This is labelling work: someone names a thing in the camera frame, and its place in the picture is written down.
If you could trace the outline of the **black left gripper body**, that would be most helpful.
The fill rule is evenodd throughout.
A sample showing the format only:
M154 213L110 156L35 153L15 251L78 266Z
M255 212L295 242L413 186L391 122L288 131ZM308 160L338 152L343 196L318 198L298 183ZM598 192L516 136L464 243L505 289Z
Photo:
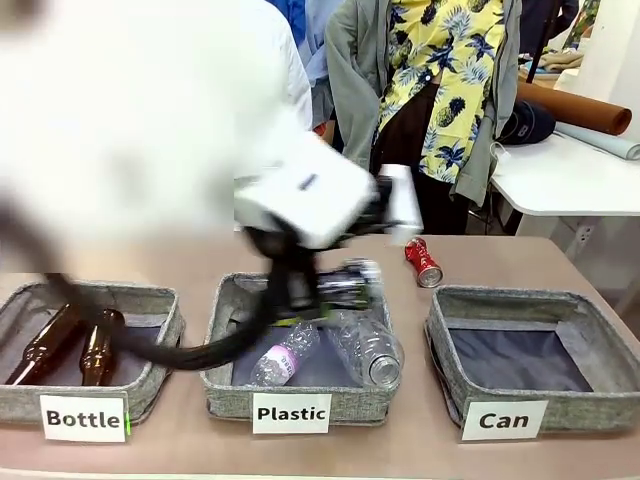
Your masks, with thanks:
M277 311L319 310L318 283L312 251L287 251L271 260L271 300Z

